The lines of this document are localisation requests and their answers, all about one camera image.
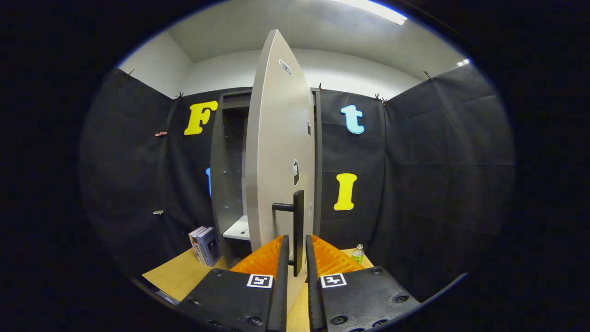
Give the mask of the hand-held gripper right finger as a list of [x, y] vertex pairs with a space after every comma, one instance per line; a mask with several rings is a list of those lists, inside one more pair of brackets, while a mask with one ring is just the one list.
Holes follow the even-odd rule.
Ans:
[[376, 332], [421, 307], [383, 267], [353, 267], [344, 253], [306, 236], [308, 316], [312, 332]]

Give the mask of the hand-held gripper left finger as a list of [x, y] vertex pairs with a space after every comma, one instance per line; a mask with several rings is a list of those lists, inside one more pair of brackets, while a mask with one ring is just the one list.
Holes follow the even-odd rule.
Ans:
[[240, 271], [212, 269], [177, 309], [200, 332], [284, 332], [287, 319], [289, 236], [246, 258]]

